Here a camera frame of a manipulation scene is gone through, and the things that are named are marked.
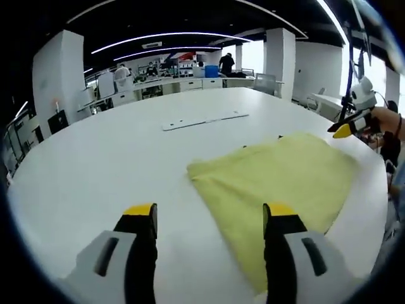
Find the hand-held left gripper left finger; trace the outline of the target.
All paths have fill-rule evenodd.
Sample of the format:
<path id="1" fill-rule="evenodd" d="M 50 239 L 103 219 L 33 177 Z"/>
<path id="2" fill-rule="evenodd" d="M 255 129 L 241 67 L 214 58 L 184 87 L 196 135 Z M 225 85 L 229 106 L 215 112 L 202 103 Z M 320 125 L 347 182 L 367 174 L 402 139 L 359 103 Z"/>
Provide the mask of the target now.
<path id="1" fill-rule="evenodd" d="M 155 303 L 157 236 L 157 205 L 130 207 L 77 255 L 63 292 L 74 303 Z"/>

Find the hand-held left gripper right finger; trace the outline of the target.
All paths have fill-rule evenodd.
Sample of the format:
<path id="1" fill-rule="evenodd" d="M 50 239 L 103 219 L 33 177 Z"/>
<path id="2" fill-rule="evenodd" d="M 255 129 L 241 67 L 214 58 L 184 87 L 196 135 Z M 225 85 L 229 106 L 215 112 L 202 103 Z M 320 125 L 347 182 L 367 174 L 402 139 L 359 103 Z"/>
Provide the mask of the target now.
<path id="1" fill-rule="evenodd" d="M 283 203 L 263 205 L 267 303 L 345 303 L 363 283 L 322 233 Z"/>

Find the person's right hand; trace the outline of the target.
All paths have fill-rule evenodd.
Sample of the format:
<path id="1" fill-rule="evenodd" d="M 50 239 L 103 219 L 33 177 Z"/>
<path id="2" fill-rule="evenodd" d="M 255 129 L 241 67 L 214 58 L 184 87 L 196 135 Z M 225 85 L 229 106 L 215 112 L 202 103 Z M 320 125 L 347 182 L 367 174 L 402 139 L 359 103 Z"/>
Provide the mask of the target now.
<path id="1" fill-rule="evenodd" d="M 369 113 L 372 123 L 364 130 L 365 134 L 376 134 L 380 132 L 391 132 L 398 139 L 404 141 L 404 118 L 400 113 L 396 113 L 388 108 L 374 107 Z"/>

